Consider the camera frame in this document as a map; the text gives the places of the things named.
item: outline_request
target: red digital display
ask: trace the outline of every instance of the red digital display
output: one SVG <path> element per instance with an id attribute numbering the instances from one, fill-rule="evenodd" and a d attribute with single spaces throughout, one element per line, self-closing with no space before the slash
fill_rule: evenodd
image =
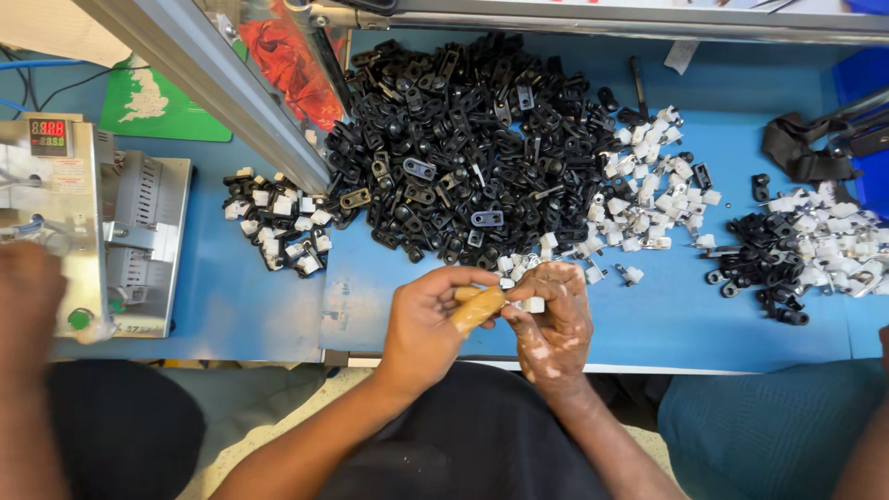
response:
<path id="1" fill-rule="evenodd" d="M 64 120 L 32 120 L 31 133 L 34 135 L 65 135 Z"/>

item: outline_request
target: green button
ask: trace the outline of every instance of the green button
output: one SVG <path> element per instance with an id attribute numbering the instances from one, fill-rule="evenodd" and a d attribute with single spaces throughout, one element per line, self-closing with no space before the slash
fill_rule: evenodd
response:
<path id="1" fill-rule="evenodd" d="M 91 314 L 85 310 L 75 310 L 68 314 L 68 324 L 77 330 L 83 330 L 90 325 Z"/>

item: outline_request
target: blue bin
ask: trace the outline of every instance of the blue bin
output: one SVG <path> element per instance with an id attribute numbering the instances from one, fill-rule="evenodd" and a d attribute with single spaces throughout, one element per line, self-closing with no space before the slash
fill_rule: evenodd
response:
<path id="1" fill-rule="evenodd" d="M 855 101 L 889 85 L 889 48 L 869 48 L 834 67 L 840 104 Z M 864 175 L 855 181 L 861 206 L 889 219 L 889 149 L 855 158 Z"/>

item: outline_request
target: black strap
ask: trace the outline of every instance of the black strap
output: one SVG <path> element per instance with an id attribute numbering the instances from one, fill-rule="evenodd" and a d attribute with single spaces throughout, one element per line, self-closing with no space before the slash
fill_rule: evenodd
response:
<path id="1" fill-rule="evenodd" d="M 799 113 L 777 117 L 765 126 L 762 152 L 793 182 L 849 181 L 861 176 L 846 157 L 832 157 L 827 148 L 813 151 L 809 144 L 831 132 L 851 133 L 842 120 L 829 119 L 807 125 Z"/>

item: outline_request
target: warning label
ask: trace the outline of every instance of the warning label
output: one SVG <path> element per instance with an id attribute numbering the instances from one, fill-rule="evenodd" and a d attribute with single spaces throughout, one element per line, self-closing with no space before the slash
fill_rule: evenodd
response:
<path id="1" fill-rule="evenodd" d="M 52 192 L 62 195 L 86 193 L 86 167 L 78 158 L 59 158 L 52 161 Z"/>

